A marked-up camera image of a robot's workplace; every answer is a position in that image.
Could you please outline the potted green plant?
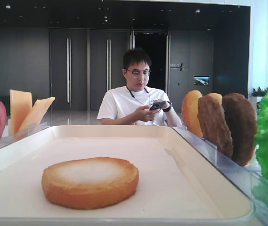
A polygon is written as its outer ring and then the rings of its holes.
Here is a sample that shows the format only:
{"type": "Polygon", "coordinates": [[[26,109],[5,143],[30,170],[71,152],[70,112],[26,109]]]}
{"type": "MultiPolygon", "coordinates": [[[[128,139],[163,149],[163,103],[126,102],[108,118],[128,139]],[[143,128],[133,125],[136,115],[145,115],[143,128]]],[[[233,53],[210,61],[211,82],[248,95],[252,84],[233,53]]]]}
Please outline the potted green plant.
{"type": "Polygon", "coordinates": [[[268,92],[268,87],[262,89],[260,86],[258,86],[258,88],[252,89],[251,96],[252,97],[264,97],[267,92],[268,92]]]}

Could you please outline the inner brown meat patty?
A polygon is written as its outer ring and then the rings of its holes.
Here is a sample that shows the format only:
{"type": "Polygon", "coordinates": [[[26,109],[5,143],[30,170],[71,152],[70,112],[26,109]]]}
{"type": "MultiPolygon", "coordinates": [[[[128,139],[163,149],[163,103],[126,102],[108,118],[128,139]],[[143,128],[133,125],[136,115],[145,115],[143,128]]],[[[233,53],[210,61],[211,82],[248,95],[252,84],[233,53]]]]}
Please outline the inner brown meat patty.
{"type": "Polygon", "coordinates": [[[198,99],[198,120],[203,138],[231,158],[234,149],[231,132],[226,124],[224,109],[216,99],[208,95],[198,99]]]}

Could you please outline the white rectangular tray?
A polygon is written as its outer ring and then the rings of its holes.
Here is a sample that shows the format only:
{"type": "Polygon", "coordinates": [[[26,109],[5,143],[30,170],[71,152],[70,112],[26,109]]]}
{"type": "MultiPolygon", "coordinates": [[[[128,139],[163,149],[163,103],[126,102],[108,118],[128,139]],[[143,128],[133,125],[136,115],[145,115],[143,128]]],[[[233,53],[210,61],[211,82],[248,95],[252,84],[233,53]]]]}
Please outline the white rectangular tray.
{"type": "Polygon", "coordinates": [[[0,149],[0,226],[246,226],[253,215],[250,198],[169,127],[53,126],[0,149]],[[99,156],[138,168],[132,197],[98,210],[45,199],[45,168],[99,156]]]}

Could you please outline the wall display screen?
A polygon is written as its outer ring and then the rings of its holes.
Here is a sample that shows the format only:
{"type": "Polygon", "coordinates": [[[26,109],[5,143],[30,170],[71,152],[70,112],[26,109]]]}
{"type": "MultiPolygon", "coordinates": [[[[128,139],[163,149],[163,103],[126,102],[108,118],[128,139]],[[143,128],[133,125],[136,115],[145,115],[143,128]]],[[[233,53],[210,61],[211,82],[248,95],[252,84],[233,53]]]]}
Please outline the wall display screen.
{"type": "Polygon", "coordinates": [[[209,76],[194,76],[194,85],[209,85],[209,76]]]}

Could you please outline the left clear acrylic rail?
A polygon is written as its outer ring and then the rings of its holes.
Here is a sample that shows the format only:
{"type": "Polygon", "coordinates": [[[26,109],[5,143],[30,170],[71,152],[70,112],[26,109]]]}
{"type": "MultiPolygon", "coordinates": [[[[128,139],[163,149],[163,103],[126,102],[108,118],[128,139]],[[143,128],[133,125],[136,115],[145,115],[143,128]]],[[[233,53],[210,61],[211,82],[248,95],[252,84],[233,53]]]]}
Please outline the left clear acrylic rail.
{"type": "Polygon", "coordinates": [[[26,138],[30,135],[33,135],[37,132],[40,132],[42,131],[43,129],[46,129],[48,128],[49,125],[44,122],[42,124],[39,124],[39,125],[33,125],[33,126],[30,126],[29,128],[21,131],[21,132],[18,132],[18,133],[15,133],[15,134],[10,134],[10,127],[9,126],[5,126],[4,128],[4,133],[0,139],[0,149],[5,147],[5,146],[8,146],[12,143],[15,143],[16,141],[19,141],[23,138],[26,138]]]}

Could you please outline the outer brown meat patty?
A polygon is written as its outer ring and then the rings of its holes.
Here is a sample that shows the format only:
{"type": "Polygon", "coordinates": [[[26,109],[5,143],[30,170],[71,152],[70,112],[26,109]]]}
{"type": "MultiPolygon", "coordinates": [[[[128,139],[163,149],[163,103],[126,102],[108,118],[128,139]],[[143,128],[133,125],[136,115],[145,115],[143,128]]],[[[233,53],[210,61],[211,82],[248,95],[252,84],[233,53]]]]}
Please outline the outer brown meat patty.
{"type": "Polygon", "coordinates": [[[230,129],[232,160],[240,166],[247,165],[255,153],[258,125],[252,103],[242,94],[230,93],[222,98],[225,120],[230,129]]]}

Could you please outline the brown meat patty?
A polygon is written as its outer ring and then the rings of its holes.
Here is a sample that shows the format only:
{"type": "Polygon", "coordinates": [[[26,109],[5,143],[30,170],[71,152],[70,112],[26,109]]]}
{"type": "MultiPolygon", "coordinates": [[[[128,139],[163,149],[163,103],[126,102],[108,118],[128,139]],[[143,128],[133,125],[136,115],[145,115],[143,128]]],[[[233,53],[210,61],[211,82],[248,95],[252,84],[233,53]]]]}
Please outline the brown meat patty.
{"type": "Polygon", "coordinates": [[[230,129],[232,160],[240,166],[247,165],[255,153],[258,125],[252,103],[242,94],[230,93],[222,98],[225,120],[230,129]]]}
{"type": "Polygon", "coordinates": [[[231,158],[234,149],[231,132],[226,124],[224,109],[216,99],[208,95],[198,99],[198,120],[203,138],[231,158]]]}

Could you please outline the bread slice on tray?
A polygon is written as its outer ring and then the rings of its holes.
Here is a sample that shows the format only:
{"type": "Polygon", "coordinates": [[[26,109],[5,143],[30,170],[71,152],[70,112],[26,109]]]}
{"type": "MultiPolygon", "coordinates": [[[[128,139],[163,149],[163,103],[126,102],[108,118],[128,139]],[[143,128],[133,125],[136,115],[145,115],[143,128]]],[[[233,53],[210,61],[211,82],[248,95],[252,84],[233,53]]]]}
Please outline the bread slice on tray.
{"type": "Polygon", "coordinates": [[[41,186],[46,199],[53,204],[92,210],[130,198],[138,182],[139,171],[128,160],[95,157],[47,167],[41,186]]]}

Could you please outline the seated man white shirt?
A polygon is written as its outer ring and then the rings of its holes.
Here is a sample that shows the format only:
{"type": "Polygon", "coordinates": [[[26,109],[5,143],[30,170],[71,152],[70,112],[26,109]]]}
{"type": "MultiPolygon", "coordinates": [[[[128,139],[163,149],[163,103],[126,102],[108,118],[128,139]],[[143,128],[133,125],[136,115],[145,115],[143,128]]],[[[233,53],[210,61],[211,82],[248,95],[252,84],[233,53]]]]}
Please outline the seated man white shirt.
{"type": "Polygon", "coordinates": [[[142,49],[127,51],[123,57],[122,74],[126,85],[107,91],[98,111],[102,125],[158,125],[177,127],[181,119],[167,94],[148,87],[151,58],[142,49]],[[150,111],[153,102],[165,101],[162,109],[150,111]]]}

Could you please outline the clear acrylic rail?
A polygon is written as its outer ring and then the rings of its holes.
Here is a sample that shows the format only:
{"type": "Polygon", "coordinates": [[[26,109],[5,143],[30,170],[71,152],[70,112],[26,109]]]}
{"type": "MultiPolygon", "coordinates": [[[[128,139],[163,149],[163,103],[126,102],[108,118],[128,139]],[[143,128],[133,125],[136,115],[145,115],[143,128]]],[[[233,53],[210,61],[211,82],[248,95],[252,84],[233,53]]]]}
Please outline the clear acrylic rail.
{"type": "Polygon", "coordinates": [[[186,127],[174,128],[189,144],[214,167],[241,189],[255,204],[255,218],[268,226],[268,180],[261,175],[256,160],[251,166],[241,167],[219,152],[215,145],[188,131],[186,127]]]}
{"type": "Polygon", "coordinates": [[[46,129],[48,128],[49,125],[44,122],[42,124],[39,124],[39,125],[33,125],[33,126],[30,126],[29,128],[21,131],[21,132],[18,132],[18,133],[15,133],[15,134],[10,134],[10,127],[9,126],[5,126],[4,128],[4,133],[0,139],[0,149],[5,147],[5,146],[8,146],[12,143],[15,143],[16,141],[19,141],[23,138],[26,138],[30,135],[33,135],[37,132],[40,132],[42,131],[43,129],[46,129]]]}

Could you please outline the right clear acrylic rail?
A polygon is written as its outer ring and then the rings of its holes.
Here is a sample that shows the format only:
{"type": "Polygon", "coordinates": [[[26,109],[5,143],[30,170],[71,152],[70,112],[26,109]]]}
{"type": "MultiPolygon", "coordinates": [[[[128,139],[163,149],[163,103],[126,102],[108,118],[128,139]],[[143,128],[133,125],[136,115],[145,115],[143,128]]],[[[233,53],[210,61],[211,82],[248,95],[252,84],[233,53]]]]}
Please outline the right clear acrylic rail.
{"type": "Polygon", "coordinates": [[[186,127],[174,128],[189,144],[214,167],[241,189],[255,204],[255,218],[268,226],[268,180],[261,175],[256,160],[251,166],[241,167],[219,152],[215,145],[188,131],[186,127]]]}

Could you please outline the inner bun half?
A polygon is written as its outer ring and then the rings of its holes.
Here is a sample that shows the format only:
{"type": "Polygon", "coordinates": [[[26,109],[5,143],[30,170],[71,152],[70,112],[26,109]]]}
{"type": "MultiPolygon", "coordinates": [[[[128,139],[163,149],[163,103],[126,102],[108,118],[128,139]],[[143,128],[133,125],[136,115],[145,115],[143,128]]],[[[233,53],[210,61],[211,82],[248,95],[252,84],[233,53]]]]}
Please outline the inner bun half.
{"type": "Polygon", "coordinates": [[[192,90],[185,95],[182,102],[182,118],[184,125],[199,138],[203,137],[198,120],[198,99],[202,96],[200,91],[192,90]]]}

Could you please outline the black smartphone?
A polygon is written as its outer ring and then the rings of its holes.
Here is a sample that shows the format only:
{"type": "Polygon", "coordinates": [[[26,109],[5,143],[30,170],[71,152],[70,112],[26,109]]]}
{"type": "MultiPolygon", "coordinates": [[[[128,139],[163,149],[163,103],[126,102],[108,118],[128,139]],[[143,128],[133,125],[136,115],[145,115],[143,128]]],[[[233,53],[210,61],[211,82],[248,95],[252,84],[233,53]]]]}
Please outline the black smartphone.
{"type": "Polygon", "coordinates": [[[164,104],[165,104],[165,101],[153,102],[153,104],[149,110],[152,111],[152,110],[156,110],[156,109],[162,109],[164,104]]]}

